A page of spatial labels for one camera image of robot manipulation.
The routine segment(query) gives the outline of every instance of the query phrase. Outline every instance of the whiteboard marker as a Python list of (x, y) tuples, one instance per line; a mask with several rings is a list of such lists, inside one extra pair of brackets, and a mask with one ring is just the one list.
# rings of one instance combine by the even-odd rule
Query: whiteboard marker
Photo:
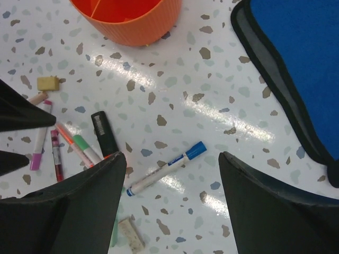
[(94, 125), (94, 131), (101, 148), (102, 156), (107, 158), (115, 152), (118, 152), (119, 148), (105, 112), (96, 112), (91, 115), (91, 118)]
[(89, 144), (84, 140), (80, 135), (73, 136), (74, 142), (81, 148), (81, 150), (86, 154), (88, 159), (93, 162), (94, 165), (98, 164), (102, 159), (95, 153), (95, 151), (90, 147)]
[(72, 139), (72, 135), (67, 131), (67, 129), (64, 127), (61, 123), (56, 123), (55, 127), (57, 128), (58, 132), (63, 136), (63, 138), (67, 141), (70, 147), (72, 147), (73, 151), (79, 156), (79, 158), (84, 162), (86, 168), (91, 168), (94, 166), (94, 164), (90, 161), (90, 159), (87, 158), (87, 156), (82, 152), (80, 147), (74, 143), (74, 140)]
[(33, 105), (38, 105), (39, 103), (43, 102), (44, 99), (47, 99), (48, 95), (46, 92), (38, 93), (36, 96), (30, 98), (28, 101)]
[[(47, 113), (51, 113), (52, 102), (45, 99), (43, 102), (42, 109)], [(30, 170), (39, 170), (40, 162), (42, 157), (42, 149), (44, 144), (44, 139), (46, 137), (47, 127), (42, 127), (38, 129), (37, 139), (35, 140), (34, 152), (32, 157), (32, 163)]]
[(156, 169), (148, 176), (132, 184), (132, 186), (129, 187), (126, 191), (127, 195), (131, 197), (131, 196), (138, 194), (143, 189), (159, 181), (161, 178), (167, 176), (169, 173), (175, 171), (176, 169), (186, 164), (190, 160), (193, 160), (195, 157), (199, 156), (206, 150), (207, 149), (205, 145), (200, 141), (199, 143), (194, 145), (190, 150), (188, 150), (186, 153), (178, 156), (177, 158), (165, 164), (161, 168)]

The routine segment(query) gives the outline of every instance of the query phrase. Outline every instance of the white eraser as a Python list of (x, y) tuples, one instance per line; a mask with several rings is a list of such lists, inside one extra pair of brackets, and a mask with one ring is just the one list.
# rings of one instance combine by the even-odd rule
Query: white eraser
[(120, 221), (118, 225), (120, 232), (128, 239), (129, 247), (133, 254), (136, 254), (145, 248), (145, 243), (132, 225), (130, 217)]

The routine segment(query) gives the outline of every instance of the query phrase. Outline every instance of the black marker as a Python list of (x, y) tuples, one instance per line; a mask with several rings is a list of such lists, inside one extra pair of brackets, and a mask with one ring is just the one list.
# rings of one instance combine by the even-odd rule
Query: black marker
[(91, 118), (103, 157), (106, 158), (107, 156), (118, 152), (119, 148), (105, 112), (99, 111), (94, 113), (91, 115)]

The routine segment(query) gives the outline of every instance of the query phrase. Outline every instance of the floor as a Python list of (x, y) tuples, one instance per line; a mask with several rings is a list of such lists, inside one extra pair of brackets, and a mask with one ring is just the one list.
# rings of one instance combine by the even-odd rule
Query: floor
[[(99, 151), (90, 115), (105, 110), (128, 161), (125, 185), (198, 141), (208, 151), (136, 197), (122, 196), (144, 253), (237, 253), (217, 158), (229, 151), (288, 184), (339, 198), (300, 146), (230, 25), (237, 0), (184, 0), (175, 27), (149, 47), (106, 40), (68, 0), (0, 3), (0, 78), (24, 97), (36, 79), (58, 76), (52, 113)], [(0, 134), (0, 149), (31, 158), (36, 130)], [(83, 165), (60, 138), (65, 176)], [(47, 136), (41, 170), (0, 178), (0, 197), (56, 182)], [(130, 253), (121, 235), (109, 253)]]

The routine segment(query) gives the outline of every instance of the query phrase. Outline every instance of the marker cap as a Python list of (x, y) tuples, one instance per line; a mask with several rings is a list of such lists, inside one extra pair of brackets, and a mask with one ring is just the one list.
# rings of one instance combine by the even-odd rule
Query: marker cap
[(33, 171), (39, 170), (40, 162), (41, 162), (41, 157), (42, 157), (41, 153), (33, 153), (32, 163), (31, 163), (30, 170), (33, 170)]
[(90, 147), (87, 144), (87, 142), (83, 139), (83, 137), (81, 137), (80, 135), (74, 135), (73, 140), (83, 151), (86, 150), (88, 147)]
[(110, 122), (103, 111), (99, 111), (91, 115), (94, 125), (94, 131), (99, 142), (101, 152), (104, 158), (119, 151), (117, 142), (115, 141)]
[(187, 157), (189, 160), (194, 159), (195, 157), (199, 156), (203, 152), (205, 152), (207, 149), (205, 145), (200, 141), (199, 143), (195, 144), (190, 150), (186, 152)]

